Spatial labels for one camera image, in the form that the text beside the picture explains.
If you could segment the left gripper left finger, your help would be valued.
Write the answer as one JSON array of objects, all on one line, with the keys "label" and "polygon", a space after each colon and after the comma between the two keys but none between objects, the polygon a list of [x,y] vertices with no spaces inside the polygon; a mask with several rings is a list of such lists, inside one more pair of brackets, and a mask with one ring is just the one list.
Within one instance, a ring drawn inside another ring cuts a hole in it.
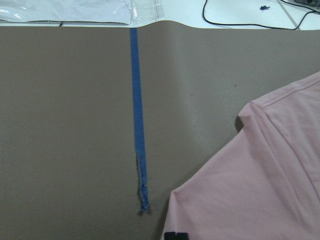
[{"label": "left gripper left finger", "polygon": [[164,233],[164,240],[176,240],[176,232],[165,232]]}]

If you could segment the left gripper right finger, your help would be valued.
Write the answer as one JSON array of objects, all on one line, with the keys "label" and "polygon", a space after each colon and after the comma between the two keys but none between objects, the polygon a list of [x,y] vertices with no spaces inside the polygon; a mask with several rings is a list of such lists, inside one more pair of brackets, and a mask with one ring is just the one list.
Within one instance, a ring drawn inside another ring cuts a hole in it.
[{"label": "left gripper right finger", "polygon": [[176,239],[177,240],[189,240],[189,235],[187,232],[177,232]]}]

